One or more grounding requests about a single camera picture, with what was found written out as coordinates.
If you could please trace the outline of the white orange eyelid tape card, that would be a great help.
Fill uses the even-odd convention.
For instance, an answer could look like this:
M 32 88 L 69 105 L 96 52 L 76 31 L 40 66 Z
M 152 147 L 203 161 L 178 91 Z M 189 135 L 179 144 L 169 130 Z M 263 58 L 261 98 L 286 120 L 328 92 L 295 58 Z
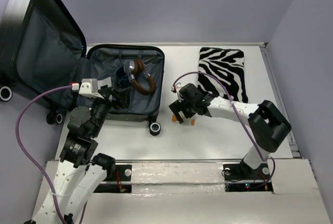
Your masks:
M 183 120 L 183 122 L 182 122 L 183 125 L 188 125 L 188 126 L 194 126 L 195 125 L 195 121 L 196 121 L 195 116 L 193 116 L 191 118 L 186 118 L 183 114 L 180 114 L 180 116 Z M 177 120 L 175 114 L 172 115 L 172 122 L 180 124 L 180 122 Z

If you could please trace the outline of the brown silver headphones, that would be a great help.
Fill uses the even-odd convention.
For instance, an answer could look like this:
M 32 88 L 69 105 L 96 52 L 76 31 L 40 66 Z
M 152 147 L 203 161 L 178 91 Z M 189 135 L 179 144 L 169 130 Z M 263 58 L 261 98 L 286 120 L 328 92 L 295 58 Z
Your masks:
M 128 61 L 124 65 L 125 75 L 130 85 L 141 95 L 148 96 L 155 92 L 156 83 L 141 59 Z

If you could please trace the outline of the zebra print plush cloth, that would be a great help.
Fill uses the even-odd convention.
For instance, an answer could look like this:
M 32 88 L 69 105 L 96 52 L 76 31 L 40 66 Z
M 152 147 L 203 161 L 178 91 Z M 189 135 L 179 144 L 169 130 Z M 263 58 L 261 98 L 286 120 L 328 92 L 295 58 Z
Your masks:
M 197 85 L 207 91 L 248 103 L 245 85 L 245 54 L 240 49 L 202 47 L 199 52 Z

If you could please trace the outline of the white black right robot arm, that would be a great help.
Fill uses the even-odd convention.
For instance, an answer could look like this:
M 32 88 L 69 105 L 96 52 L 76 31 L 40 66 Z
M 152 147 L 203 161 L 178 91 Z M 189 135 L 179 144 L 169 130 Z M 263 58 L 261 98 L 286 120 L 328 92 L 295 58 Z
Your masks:
M 252 147 L 238 164 L 224 169 L 231 181 L 255 178 L 261 165 L 276 152 L 291 132 L 291 125 L 269 100 L 241 103 L 211 93 L 201 92 L 194 84 L 178 84 L 172 88 L 177 100 L 169 105 L 176 120 L 183 124 L 195 115 L 224 118 L 239 122 L 249 135 Z

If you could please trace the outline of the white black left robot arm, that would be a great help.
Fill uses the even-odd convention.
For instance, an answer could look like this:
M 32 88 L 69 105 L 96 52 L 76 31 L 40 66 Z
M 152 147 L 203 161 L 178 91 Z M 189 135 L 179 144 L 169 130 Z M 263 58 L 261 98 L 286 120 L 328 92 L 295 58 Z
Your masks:
M 106 154 L 94 154 L 98 143 L 94 140 L 101 131 L 111 108 L 126 108 L 119 94 L 104 86 L 93 92 L 88 83 L 74 83 L 46 91 L 34 99 L 31 106 L 42 97 L 57 91 L 71 89 L 79 95 L 92 98 L 91 108 L 81 106 L 71 111 L 69 133 L 60 153 L 53 180 L 45 169 L 25 149 L 20 139 L 20 113 L 15 126 L 17 143 L 25 156 L 42 172 L 49 191 L 39 211 L 28 223 L 82 223 L 87 201 L 103 180 L 111 179 L 116 171 L 116 161 Z

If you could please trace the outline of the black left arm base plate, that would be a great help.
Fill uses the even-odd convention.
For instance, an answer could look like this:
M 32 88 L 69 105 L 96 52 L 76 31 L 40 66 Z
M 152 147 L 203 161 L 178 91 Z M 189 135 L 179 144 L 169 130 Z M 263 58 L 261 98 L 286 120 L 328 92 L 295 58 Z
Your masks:
M 94 193 L 131 193 L 132 164 L 116 164 L 115 172 L 102 181 Z

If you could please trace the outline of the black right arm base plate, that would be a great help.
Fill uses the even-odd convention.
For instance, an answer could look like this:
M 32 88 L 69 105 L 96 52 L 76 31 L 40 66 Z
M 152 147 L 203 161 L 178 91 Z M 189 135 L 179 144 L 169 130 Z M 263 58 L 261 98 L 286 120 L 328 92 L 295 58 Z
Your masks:
M 271 173 L 266 163 L 257 169 L 245 164 L 227 163 L 221 171 L 225 192 L 273 192 Z

